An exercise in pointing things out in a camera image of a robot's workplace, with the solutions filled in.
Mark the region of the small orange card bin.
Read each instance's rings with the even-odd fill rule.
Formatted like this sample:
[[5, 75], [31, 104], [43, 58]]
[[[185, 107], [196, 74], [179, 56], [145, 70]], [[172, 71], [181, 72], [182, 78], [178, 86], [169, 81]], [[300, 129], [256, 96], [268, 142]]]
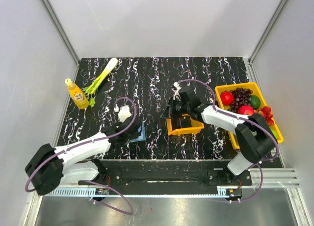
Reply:
[[178, 119], [166, 119], [168, 136], [181, 136], [186, 134], [198, 134], [204, 129], [202, 122], [192, 119], [188, 114], [184, 114]]

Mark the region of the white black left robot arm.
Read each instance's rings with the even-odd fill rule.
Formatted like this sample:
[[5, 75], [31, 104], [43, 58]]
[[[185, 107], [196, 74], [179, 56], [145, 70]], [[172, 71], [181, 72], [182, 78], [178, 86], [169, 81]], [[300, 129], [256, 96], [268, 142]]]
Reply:
[[93, 155], [108, 152], [115, 144], [123, 141], [143, 140], [143, 123], [130, 119], [123, 123], [103, 128], [95, 135], [81, 141], [52, 147], [42, 145], [25, 167], [28, 180], [26, 192], [35, 191], [43, 196], [55, 190], [62, 182], [79, 182], [91, 180], [102, 184], [106, 172], [95, 164], [86, 167], [80, 161]]

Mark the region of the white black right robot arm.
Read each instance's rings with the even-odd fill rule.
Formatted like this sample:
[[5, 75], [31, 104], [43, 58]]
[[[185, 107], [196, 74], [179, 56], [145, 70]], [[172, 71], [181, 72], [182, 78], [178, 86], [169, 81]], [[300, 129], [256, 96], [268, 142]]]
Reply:
[[218, 108], [215, 104], [201, 102], [192, 89], [178, 89], [170, 97], [161, 114], [164, 119], [179, 119], [189, 115], [193, 120], [215, 125], [233, 133], [240, 152], [228, 163], [223, 179], [227, 184], [236, 184], [241, 173], [258, 164], [278, 147], [277, 139], [264, 118], [257, 113], [240, 115]]

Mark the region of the black marble pattern mat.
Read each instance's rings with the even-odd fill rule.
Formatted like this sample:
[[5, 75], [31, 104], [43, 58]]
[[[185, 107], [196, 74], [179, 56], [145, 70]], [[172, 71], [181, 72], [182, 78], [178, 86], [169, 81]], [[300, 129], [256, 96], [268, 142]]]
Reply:
[[131, 99], [145, 125], [142, 142], [116, 144], [97, 159], [209, 160], [232, 159], [236, 155], [227, 131], [205, 126], [198, 134], [169, 136], [160, 118], [176, 81], [192, 80], [202, 101], [212, 101], [210, 91], [218, 85], [249, 81], [241, 57], [135, 57], [119, 58], [117, 67], [100, 85], [93, 107], [78, 109], [69, 101], [54, 146], [88, 138], [117, 122], [113, 111], [117, 98]]

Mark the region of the green white leek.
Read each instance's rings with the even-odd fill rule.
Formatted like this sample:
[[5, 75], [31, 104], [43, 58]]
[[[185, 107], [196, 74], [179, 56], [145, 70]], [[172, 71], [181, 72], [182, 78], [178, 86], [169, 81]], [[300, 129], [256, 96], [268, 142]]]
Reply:
[[83, 89], [85, 95], [89, 97], [90, 107], [93, 107], [96, 104], [95, 101], [96, 91], [98, 90], [104, 79], [115, 69], [117, 64], [118, 64], [117, 58], [110, 59], [102, 73], [89, 86]]

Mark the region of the red apple left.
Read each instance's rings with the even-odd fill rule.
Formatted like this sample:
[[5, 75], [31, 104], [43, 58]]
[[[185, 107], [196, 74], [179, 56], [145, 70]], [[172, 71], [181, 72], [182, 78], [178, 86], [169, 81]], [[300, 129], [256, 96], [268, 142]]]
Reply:
[[224, 91], [220, 94], [220, 99], [223, 105], [231, 105], [235, 98], [232, 92]]

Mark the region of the red apple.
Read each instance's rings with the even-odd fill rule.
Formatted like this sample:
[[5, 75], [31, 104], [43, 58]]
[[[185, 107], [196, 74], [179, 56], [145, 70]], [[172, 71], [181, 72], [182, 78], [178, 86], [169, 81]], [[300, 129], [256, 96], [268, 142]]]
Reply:
[[251, 106], [243, 105], [238, 109], [238, 114], [252, 116], [255, 112]]
[[231, 105], [235, 98], [232, 92], [224, 91], [220, 94], [220, 99], [223, 105]]

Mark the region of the yellow juice bottle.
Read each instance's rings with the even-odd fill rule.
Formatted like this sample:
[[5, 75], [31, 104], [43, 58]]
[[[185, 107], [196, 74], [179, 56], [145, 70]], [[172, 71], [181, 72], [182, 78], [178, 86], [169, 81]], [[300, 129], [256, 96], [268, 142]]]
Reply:
[[79, 109], [86, 109], [89, 106], [89, 101], [84, 92], [70, 79], [65, 79], [67, 90], [75, 105]]

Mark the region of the dark purple grape bunch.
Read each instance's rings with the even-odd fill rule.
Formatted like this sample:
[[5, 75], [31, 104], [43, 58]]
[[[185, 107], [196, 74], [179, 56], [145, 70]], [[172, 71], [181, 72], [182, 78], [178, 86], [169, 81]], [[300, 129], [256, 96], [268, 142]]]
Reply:
[[228, 109], [231, 112], [237, 113], [238, 109], [243, 105], [250, 105], [250, 97], [253, 93], [252, 90], [243, 87], [237, 87], [235, 90], [230, 90], [234, 95], [234, 101]]

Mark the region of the red apple centre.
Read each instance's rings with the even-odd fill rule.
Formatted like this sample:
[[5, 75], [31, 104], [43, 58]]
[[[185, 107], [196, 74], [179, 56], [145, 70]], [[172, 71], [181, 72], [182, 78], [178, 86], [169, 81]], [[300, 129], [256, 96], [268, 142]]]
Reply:
[[238, 109], [238, 114], [252, 116], [255, 112], [251, 106], [243, 105]]

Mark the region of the dark green avocado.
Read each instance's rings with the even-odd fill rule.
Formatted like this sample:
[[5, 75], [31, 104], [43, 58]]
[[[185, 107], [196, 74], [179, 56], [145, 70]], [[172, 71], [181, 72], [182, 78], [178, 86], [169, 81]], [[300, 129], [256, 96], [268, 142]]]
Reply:
[[254, 110], [258, 110], [261, 106], [261, 100], [259, 97], [255, 96], [255, 95], [252, 95], [250, 97], [250, 105], [251, 107], [254, 109]]

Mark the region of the large yellow fruit tray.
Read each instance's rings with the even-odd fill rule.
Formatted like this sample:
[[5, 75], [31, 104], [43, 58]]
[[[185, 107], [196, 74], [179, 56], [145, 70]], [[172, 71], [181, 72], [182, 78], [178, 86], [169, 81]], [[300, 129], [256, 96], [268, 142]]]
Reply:
[[216, 86], [215, 93], [220, 108], [240, 115], [260, 114], [270, 127], [277, 142], [282, 143], [284, 141], [272, 108], [266, 104], [255, 82]]

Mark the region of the light green apple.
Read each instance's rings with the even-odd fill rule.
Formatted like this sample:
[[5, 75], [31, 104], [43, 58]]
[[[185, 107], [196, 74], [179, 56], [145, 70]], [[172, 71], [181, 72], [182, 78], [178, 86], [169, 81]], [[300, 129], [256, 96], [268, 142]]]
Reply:
[[272, 133], [273, 133], [273, 135], [275, 136], [275, 138], [276, 138], [276, 139], [279, 139], [278, 134], [276, 133], [276, 130], [273, 129], [273, 128], [271, 128], [270, 130], [272, 131]]

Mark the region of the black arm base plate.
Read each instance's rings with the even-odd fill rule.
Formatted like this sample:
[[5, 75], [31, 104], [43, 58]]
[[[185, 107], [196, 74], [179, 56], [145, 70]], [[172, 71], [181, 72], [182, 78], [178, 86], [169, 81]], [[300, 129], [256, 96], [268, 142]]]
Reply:
[[130, 182], [187, 182], [211, 186], [251, 186], [250, 173], [227, 170], [228, 160], [93, 160], [99, 170], [92, 181], [110, 186]]

